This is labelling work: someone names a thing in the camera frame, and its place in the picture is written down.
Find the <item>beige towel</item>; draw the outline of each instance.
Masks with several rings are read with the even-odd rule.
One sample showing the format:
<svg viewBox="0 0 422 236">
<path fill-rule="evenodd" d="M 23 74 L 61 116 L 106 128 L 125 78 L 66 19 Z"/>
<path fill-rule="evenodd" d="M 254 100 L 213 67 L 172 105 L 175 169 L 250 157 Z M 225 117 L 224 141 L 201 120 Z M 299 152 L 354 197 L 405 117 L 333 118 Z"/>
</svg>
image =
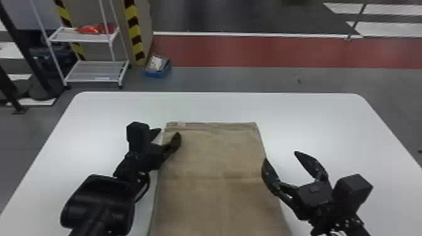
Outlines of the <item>beige towel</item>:
<svg viewBox="0 0 422 236">
<path fill-rule="evenodd" d="M 181 148 L 160 169 L 150 236 L 290 235 L 261 179 L 255 123 L 169 123 Z"/>
</svg>

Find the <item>hazard tape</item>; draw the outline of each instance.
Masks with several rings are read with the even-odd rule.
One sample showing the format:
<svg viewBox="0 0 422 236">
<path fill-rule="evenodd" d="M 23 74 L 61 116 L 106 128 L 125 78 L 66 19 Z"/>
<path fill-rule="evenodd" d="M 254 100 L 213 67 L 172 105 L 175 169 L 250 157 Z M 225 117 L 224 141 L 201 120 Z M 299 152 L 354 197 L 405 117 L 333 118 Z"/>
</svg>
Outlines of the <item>hazard tape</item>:
<svg viewBox="0 0 422 236">
<path fill-rule="evenodd" d="M 54 0 L 54 3 L 56 4 L 57 13 L 64 27 L 73 28 L 72 22 L 70 21 L 69 12 L 67 11 L 65 4 L 63 3 L 63 0 Z M 77 53 L 81 60 L 85 61 L 85 53 L 80 43 L 72 43 L 72 49 L 75 53 Z"/>
<path fill-rule="evenodd" d="M 124 15 L 126 17 L 127 26 L 129 28 L 129 38 L 131 39 L 132 52 L 135 56 L 136 64 L 145 65 L 146 58 L 144 53 L 144 45 L 141 36 L 141 27 L 139 27 L 138 10 L 136 9 L 134 0 L 123 0 Z"/>
</svg>

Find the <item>floor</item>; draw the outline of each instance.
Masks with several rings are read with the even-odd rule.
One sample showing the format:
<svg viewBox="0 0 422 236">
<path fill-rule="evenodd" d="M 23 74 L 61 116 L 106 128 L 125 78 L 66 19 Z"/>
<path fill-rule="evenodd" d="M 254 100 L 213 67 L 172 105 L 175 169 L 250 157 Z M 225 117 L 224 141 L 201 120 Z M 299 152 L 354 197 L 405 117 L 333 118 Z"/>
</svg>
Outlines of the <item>floor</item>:
<svg viewBox="0 0 422 236">
<path fill-rule="evenodd" d="M 157 35 L 260 33 L 343 37 L 421 37 L 420 0 L 156 0 Z M 356 21 L 362 3 L 368 5 Z"/>
</svg>

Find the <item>wall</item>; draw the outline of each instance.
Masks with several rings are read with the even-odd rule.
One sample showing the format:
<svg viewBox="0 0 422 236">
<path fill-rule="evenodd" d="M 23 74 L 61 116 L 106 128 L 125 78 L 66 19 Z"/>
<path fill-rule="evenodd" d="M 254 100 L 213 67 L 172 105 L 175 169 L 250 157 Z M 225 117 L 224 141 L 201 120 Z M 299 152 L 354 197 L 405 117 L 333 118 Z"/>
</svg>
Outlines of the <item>wall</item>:
<svg viewBox="0 0 422 236">
<path fill-rule="evenodd" d="M 1 0 L 15 27 L 22 30 L 36 30 L 40 27 L 36 22 L 29 0 Z M 38 12 L 47 29 L 55 29 L 60 25 L 54 0 L 34 0 Z"/>
</svg>

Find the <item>gray floor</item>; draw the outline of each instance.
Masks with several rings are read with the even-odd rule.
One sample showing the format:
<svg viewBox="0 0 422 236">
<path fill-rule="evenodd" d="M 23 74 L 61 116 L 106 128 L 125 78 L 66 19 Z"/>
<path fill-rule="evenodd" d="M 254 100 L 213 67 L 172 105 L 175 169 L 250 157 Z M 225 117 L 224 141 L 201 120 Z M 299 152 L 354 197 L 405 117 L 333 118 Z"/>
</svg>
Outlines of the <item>gray floor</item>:
<svg viewBox="0 0 422 236">
<path fill-rule="evenodd" d="M 126 75 L 124 90 L 357 93 L 370 103 L 422 165 L 422 154 L 418 153 L 422 149 L 421 76 L 422 70 L 178 67 L 166 79 L 157 79 L 145 78 L 140 68 L 133 68 Z M 74 85 L 53 107 L 32 107 L 25 115 L 11 115 L 12 109 L 0 107 L 0 210 L 73 96 L 86 90 L 118 91 L 115 84 Z"/>
</svg>

